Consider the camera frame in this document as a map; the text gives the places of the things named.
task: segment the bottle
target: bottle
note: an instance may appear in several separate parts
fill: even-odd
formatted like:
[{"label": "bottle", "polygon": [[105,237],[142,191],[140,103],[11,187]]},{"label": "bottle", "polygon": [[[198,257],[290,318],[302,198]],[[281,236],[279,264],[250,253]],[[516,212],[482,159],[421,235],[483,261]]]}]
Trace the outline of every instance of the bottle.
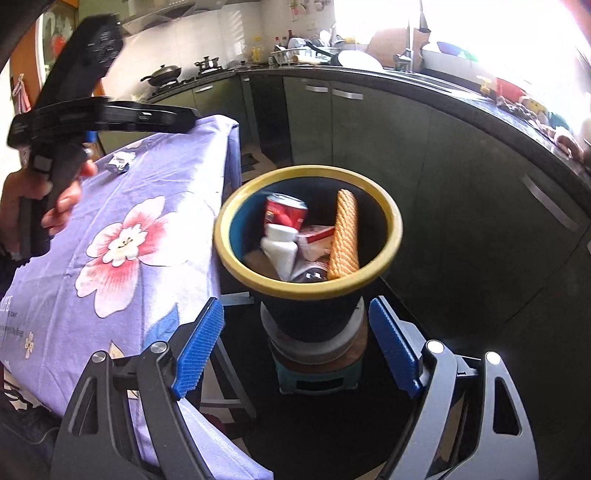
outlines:
[{"label": "bottle", "polygon": [[290,226],[268,223],[267,235],[261,238],[261,248],[269,258],[279,278],[289,281],[297,255],[294,242],[297,230]]},{"label": "bottle", "polygon": [[263,49],[261,45],[261,38],[257,35],[254,38],[255,44],[252,48],[252,61],[253,63],[262,63]]}]

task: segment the purple tablecloth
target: purple tablecloth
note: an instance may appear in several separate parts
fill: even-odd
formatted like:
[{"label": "purple tablecloth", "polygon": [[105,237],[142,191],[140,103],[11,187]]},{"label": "purple tablecloth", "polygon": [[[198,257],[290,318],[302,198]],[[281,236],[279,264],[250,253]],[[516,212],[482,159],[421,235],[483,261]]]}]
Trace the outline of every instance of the purple tablecloth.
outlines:
[{"label": "purple tablecloth", "polygon": [[[132,159],[127,173],[106,168],[113,156]],[[212,232],[225,182],[240,185],[238,126],[201,119],[189,134],[155,134],[97,164],[68,227],[17,271],[0,303],[0,361],[58,415],[94,351],[136,355],[218,295]],[[157,463],[129,396],[142,455]],[[187,401],[179,405],[216,479],[272,479]]]}]

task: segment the frying pan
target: frying pan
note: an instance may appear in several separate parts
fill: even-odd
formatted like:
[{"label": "frying pan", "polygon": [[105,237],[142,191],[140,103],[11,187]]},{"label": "frying pan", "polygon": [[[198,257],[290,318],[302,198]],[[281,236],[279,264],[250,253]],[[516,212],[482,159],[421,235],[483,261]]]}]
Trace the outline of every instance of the frying pan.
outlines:
[{"label": "frying pan", "polygon": [[177,67],[176,65],[161,65],[152,75],[142,78],[140,82],[148,80],[148,83],[152,87],[160,87],[168,82],[175,81],[179,75],[181,75],[181,67]]},{"label": "frying pan", "polygon": [[306,40],[306,46],[312,50],[330,57],[330,64],[335,67],[346,69],[367,70],[369,72],[383,72],[382,64],[371,55],[359,50],[343,50],[336,54],[328,53],[315,46],[311,41]]}]

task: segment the finger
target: finger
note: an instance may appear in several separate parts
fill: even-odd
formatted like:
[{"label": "finger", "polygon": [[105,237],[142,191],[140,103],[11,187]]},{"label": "finger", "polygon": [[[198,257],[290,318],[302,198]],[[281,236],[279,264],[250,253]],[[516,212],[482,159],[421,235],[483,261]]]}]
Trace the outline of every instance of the finger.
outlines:
[{"label": "finger", "polygon": [[82,188],[80,182],[74,180],[66,190],[56,200],[56,209],[58,213],[65,212],[71,209],[74,205],[78,204],[82,198]]},{"label": "finger", "polygon": [[52,226],[48,233],[51,236],[57,235],[58,233],[60,233],[61,231],[65,230],[66,226],[65,225],[58,225],[58,226]]},{"label": "finger", "polygon": [[72,216],[72,210],[67,210],[65,212],[58,212],[55,208],[52,208],[49,212],[47,212],[42,220],[41,226],[43,228],[50,228],[54,226],[66,225]]},{"label": "finger", "polygon": [[80,168],[80,177],[93,177],[98,172],[98,167],[93,160],[87,160]]}]

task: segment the blue bowl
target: blue bowl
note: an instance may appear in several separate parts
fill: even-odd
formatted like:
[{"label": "blue bowl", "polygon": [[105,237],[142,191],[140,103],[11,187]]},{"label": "blue bowl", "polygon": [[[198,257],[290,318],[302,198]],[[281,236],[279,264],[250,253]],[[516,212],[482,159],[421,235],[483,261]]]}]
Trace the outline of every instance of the blue bowl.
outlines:
[{"label": "blue bowl", "polygon": [[437,46],[439,47],[439,51],[441,53],[447,53],[448,55],[453,55],[454,57],[457,57],[460,53],[462,53],[462,49],[460,47],[444,41],[438,41]]}]

